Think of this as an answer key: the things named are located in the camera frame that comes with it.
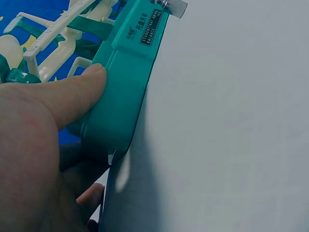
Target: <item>finger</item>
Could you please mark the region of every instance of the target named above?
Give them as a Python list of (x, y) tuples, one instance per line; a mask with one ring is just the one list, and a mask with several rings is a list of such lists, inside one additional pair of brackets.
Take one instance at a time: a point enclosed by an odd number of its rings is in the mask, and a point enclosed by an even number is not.
[(92, 219), (87, 222), (89, 232), (98, 232), (98, 223)]
[(68, 169), (82, 160), (82, 146), (80, 142), (59, 147), (60, 161), (59, 168), (61, 171)]
[(103, 173), (108, 169), (98, 161), (85, 160), (75, 166), (68, 168), (62, 174), (65, 181), (78, 198), (85, 192)]
[(105, 84), (106, 70), (95, 64), (81, 76), (41, 84), (15, 85), (15, 88), (41, 102), (60, 130), (77, 121), (100, 99)]
[(94, 183), (87, 189), (79, 198), (76, 199), (80, 208), (83, 223), (86, 224), (101, 204), (104, 194), (104, 186), (99, 183)]

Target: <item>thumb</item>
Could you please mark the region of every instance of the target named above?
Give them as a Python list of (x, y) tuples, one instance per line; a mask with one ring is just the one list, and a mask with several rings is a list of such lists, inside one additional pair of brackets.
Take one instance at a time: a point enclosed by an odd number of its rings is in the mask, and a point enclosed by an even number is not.
[(80, 76), (48, 83), (16, 85), (16, 88), (43, 104), (61, 130), (82, 117), (100, 99), (106, 85), (106, 75), (101, 64), (94, 64)]

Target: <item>metal clip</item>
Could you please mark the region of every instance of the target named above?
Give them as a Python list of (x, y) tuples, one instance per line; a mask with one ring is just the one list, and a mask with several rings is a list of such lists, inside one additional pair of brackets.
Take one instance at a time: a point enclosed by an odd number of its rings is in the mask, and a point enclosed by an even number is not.
[(150, 0), (153, 4), (159, 4), (163, 8), (163, 11), (181, 18), (188, 6), (188, 3), (182, 0)]

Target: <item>black label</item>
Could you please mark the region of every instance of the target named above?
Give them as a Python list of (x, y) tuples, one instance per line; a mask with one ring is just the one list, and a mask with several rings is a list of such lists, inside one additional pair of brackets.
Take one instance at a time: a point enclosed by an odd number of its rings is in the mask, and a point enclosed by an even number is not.
[(162, 16), (162, 11), (154, 9), (148, 21), (146, 29), (143, 33), (143, 36), (140, 39), (140, 43), (146, 46), (151, 46), (154, 40), (156, 29), (158, 28), (161, 16)]

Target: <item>hand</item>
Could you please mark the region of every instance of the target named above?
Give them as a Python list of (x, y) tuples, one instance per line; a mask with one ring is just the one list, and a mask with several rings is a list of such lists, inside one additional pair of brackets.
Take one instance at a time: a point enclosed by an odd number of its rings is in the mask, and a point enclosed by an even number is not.
[(84, 115), (105, 88), (95, 64), (83, 75), (43, 84), (0, 85), (0, 230), (86, 232), (108, 167), (79, 144), (58, 145), (58, 131)]

